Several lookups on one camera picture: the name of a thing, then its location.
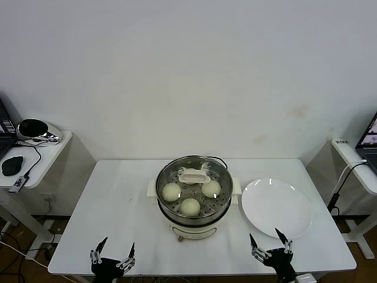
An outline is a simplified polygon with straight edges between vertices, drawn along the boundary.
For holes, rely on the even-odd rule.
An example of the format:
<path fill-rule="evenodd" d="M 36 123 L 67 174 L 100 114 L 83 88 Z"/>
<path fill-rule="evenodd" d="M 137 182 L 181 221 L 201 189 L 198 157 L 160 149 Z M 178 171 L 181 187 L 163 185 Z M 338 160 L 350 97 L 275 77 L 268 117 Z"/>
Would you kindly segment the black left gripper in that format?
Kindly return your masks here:
<path fill-rule="evenodd" d="M 107 241 L 105 237 L 95 249 L 90 251 L 91 271 L 95 279 L 115 279 L 124 275 L 124 271 L 129 271 L 135 265 L 135 243 L 133 243 L 128 257 L 119 261 L 110 258 L 101 258 L 101 251 Z"/>

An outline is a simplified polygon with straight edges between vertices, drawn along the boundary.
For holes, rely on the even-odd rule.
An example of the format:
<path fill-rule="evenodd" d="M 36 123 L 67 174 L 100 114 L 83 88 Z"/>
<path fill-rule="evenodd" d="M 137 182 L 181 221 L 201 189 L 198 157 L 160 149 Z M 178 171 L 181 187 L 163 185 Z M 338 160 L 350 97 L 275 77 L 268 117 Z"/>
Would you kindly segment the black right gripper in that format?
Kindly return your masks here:
<path fill-rule="evenodd" d="M 258 246 L 254 237 L 249 234 L 251 255 L 265 266 L 272 267 L 278 276 L 278 280 L 295 280 L 296 272 L 291 265 L 293 242 L 278 228 L 275 231 L 284 247 L 265 251 Z"/>

